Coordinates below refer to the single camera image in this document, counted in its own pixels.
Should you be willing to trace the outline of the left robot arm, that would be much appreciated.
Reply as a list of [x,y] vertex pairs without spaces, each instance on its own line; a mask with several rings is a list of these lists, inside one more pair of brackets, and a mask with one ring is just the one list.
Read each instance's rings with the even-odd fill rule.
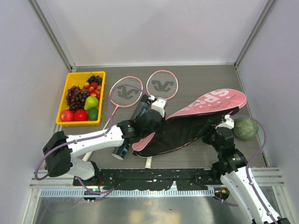
[[56,132],[43,148],[48,176],[58,177],[69,173],[94,186],[100,180],[96,166],[78,159],[79,156],[108,147],[137,143],[158,132],[164,122],[165,112],[150,109],[134,120],[124,120],[109,129],[82,136],[66,136],[63,131]]

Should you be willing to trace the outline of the pink badminton racket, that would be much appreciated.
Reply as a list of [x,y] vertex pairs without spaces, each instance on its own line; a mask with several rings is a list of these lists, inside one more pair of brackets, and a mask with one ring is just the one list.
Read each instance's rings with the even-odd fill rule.
[[146,84],[147,93],[156,98],[169,100],[178,91],[178,80],[176,76],[168,70],[158,70],[148,79]]
[[143,90],[143,84],[141,80],[134,76],[123,77],[118,80],[112,87],[109,93],[110,102],[115,105],[115,109],[111,114],[111,117],[106,122],[103,129],[107,127],[108,124],[111,124],[110,120],[115,114],[116,110],[119,107],[126,108],[131,107],[136,104],[140,97],[142,96],[142,91],[133,88],[129,85],[133,85]]

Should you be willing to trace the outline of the pink racket bag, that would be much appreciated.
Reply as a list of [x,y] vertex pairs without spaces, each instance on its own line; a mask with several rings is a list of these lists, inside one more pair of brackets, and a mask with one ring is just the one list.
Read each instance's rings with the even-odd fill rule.
[[210,120],[219,124],[225,115],[233,115],[245,106],[247,98],[233,89],[214,90],[196,99],[183,109],[168,116],[163,130],[132,145],[133,155],[147,158],[183,148],[197,138]]

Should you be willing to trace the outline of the black shuttlecock tube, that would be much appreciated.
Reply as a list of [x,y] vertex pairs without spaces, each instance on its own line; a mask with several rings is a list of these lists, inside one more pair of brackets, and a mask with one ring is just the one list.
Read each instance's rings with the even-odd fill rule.
[[[134,120],[137,117],[144,114],[150,107],[151,101],[148,99],[147,95],[142,95],[134,113],[131,116],[131,119]],[[128,152],[130,145],[129,144],[122,144],[119,147],[116,147],[112,153],[112,156],[116,159],[123,160],[125,155]]]

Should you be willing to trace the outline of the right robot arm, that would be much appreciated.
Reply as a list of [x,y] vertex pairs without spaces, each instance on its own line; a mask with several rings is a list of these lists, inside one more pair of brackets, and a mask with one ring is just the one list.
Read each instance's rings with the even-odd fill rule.
[[258,186],[243,153],[235,147],[232,132],[233,120],[220,124],[206,122],[197,136],[213,146],[218,161],[212,165],[211,178],[223,184],[235,199],[247,224],[288,224],[269,203]]

